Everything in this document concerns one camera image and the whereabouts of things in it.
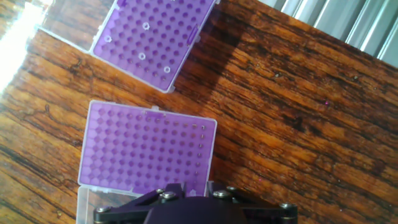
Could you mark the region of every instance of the wooden surface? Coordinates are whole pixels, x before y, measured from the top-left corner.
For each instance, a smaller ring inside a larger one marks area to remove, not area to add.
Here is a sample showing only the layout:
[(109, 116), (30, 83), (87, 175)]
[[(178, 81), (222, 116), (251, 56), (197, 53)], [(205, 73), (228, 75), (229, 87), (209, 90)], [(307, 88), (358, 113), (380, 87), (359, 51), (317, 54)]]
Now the wooden surface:
[[(23, 8), (0, 1), (2, 37)], [(397, 85), (398, 69), (254, 0), (214, 8), (168, 95), (38, 31), (0, 99), (0, 223), (75, 222), (93, 99), (216, 119), (212, 179), (296, 203), (300, 223), (397, 223)]]

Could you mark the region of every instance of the wood grain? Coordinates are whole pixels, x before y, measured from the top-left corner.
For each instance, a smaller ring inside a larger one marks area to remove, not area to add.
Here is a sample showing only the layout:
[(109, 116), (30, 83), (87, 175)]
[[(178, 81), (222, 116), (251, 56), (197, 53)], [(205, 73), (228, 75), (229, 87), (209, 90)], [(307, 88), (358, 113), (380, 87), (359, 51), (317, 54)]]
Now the wood grain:
[[(23, 5), (0, 2), (0, 35)], [(212, 179), (296, 203), (300, 223), (396, 223), (397, 85), (398, 69), (257, 1), (214, 8), (168, 95), (38, 31), (0, 98), (0, 223), (75, 222), (91, 100), (216, 119)]]

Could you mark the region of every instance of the dark wooden plank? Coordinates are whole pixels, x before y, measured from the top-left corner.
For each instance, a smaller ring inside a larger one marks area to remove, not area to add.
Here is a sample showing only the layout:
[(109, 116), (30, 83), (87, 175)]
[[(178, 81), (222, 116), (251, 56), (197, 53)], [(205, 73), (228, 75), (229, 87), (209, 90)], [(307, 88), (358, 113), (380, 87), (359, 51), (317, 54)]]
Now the dark wooden plank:
[[(1, 35), (23, 7), (0, 3)], [(301, 223), (394, 223), (397, 84), (398, 69), (257, 1), (214, 8), (168, 95), (38, 31), (0, 97), (0, 223), (75, 222), (94, 99), (217, 119), (212, 179), (296, 203)]]

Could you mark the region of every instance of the screw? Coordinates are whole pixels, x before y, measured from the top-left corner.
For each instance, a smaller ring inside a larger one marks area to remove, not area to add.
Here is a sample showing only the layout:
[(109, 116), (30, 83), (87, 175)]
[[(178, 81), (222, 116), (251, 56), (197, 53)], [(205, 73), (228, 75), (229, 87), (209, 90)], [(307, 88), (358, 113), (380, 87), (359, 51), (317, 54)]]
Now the screw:
[(109, 210), (111, 210), (111, 207), (109, 207), (109, 206), (98, 207), (96, 209), (96, 211), (99, 212), (99, 213), (108, 212)]
[(231, 194), (226, 190), (217, 190), (213, 193), (213, 196), (216, 198), (226, 198), (229, 197)]
[(281, 208), (288, 209), (288, 208), (293, 207), (294, 205), (292, 205), (291, 203), (282, 203), (282, 204), (279, 204), (279, 206)]
[(174, 192), (164, 192), (160, 196), (166, 200), (170, 200), (175, 197), (175, 193)]

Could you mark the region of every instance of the corrugated metal sheet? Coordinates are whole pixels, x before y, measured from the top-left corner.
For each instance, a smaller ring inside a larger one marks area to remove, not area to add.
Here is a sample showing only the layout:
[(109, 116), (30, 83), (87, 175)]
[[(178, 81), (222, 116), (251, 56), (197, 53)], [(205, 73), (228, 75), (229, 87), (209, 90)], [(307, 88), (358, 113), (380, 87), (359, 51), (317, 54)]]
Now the corrugated metal sheet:
[(259, 0), (398, 67), (398, 0)]

